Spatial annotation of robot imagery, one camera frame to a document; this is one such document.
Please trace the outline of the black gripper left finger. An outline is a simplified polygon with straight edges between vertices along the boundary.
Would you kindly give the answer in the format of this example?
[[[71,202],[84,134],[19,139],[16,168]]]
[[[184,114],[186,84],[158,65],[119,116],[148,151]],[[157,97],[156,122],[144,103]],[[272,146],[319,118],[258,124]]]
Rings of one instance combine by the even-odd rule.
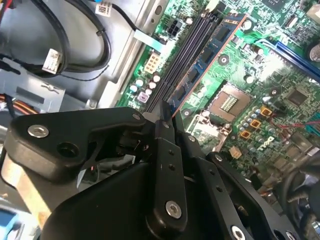
[[[33,114],[11,122],[1,177],[44,227],[64,201],[140,163],[182,166],[168,103],[156,115],[130,107]]]

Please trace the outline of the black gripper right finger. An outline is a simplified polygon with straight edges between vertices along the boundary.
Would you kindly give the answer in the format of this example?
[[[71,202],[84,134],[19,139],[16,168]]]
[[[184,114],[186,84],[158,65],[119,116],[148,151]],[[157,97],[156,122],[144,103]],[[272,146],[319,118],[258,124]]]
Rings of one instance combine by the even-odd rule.
[[[213,240],[298,240],[285,215],[278,214],[227,161],[224,155],[205,155],[198,141],[184,130],[181,114],[174,128],[184,162],[195,172],[195,186],[205,199],[200,211],[206,236]]]

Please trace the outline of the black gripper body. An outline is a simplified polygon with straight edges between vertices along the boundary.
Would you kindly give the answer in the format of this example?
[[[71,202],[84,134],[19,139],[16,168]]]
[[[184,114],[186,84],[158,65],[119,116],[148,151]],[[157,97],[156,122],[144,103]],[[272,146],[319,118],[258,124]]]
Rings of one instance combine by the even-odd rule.
[[[220,240],[216,215],[177,163],[139,163],[60,204],[43,240]]]

